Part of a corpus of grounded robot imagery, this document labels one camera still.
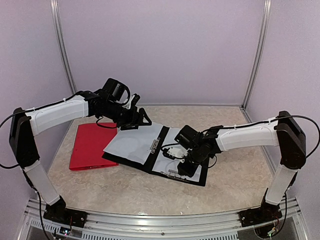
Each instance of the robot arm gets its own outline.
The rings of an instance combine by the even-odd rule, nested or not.
[[[125,103],[119,103],[124,93],[128,97]],[[66,208],[66,203],[58,194],[46,171],[40,164],[40,156],[34,137],[54,126],[75,119],[96,116],[107,117],[121,130],[137,129],[151,125],[145,110],[136,107],[140,96],[133,94],[124,84],[109,78],[102,89],[96,92],[80,91],[70,99],[52,103],[44,107],[22,110],[17,108],[11,122],[9,142],[17,163],[23,170],[28,183],[37,189],[47,203],[45,219],[62,224],[83,227],[86,213]]]
[[[240,213],[243,227],[281,218],[279,203],[297,172],[306,163],[306,136],[296,121],[286,111],[265,121],[234,126],[214,126],[197,132],[184,126],[175,141],[185,151],[169,148],[166,157],[182,159],[178,164],[181,176],[192,177],[198,166],[216,154],[236,148],[253,146],[279,146],[281,161],[258,209]]]

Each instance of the marble tabletop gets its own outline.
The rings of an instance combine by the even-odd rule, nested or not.
[[[151,120],[168,127],[190,125],[198,131],[216,125],[246,123],[238,107],[145,106]],[[259,147],[225,151],[217,155],[206,186],[195,186],[150,175],[125,165],[69,170],[77,126],[71,124],[48,176],[68,207],[128,215],[193,215],[258,206],[272,180]]]

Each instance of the red binder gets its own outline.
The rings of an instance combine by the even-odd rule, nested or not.
[[[100,123],[115,127],[115,123]],[[117,135],[117,129],[107,129],[95,123],[78,126],[69,169],[73,171],[117,166],[118,163],[102,158],[104,148]]]

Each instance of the white wall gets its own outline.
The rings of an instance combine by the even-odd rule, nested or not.
[[[278,111],[308,116],[320,124],[320,1],[272,1],[270,22],[259,72],[249,102],[253,120]],[[306,133],[307,152],[316,145],[312,123],[297,119]],[[268,149],[276,164],[280,153]],[[297,201],[313,240],[320,229],[320,151],[307,159],[291,194]]]
[[[107,78],[140,103],[240,105],[264,0],[60,0],[78,90]]]
[[[50,2],[0,2],[0,122],[15,108],[49,104],[71,94],[60,58]],[[11,121],[1,128],[0,163],[17,164],[9,146]],[[68,124],[36,137],[47,170]],[[32,195],[21,169],[0,168],[0,239],[12,240]]]

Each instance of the table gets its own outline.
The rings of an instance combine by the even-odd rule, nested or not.
[[[244,124],[238,107],[144,106],[155,123],[198,131],[216,125]],[[194,215],[258,206],[272,174],[259,147],[217,155],[206,186],[150,175],[125,165],[69,170],[77,126],[94,117],[74,120],[52,162],[48,176],[68,207],[128,215]]]

